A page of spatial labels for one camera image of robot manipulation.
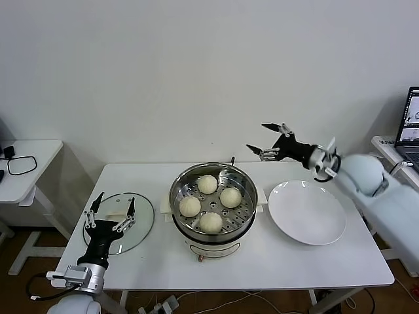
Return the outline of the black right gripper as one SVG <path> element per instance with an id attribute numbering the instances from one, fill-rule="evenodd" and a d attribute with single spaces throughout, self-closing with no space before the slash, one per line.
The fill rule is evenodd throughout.
<path id="1" fill-rule="evenodd" d="M 308 169 L 310 157 L 317 145 L 298 142 L 295 134 L 285 123 L 262 123 L 261 126 L 281 135 L 270 149 L 246 145 L 252 153 L 259 157 L 260 161 L 280 161 L 284 158 L 291 158 L 300 162 L 305 169 Z"/>

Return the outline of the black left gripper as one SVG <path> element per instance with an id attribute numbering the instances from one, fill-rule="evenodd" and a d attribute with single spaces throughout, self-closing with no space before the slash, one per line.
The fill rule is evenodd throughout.
<path id="1" fill-rule="evenodd" d="M 77 260 L 77 265 L 95 264 L 108 266 L 109 249 L 112 242 L 123 237 L 123 232 L 118 231 L 127 231 L 136 223 L 135 197 L 130 199 L 126 217 L 119 223 L 111 220 L 95 221 L 103 195 L 104 192 L 92 202 L 89 210 L 84 211 L 85 231 L 90 237 L 90 242 L 85 254 Z"/>

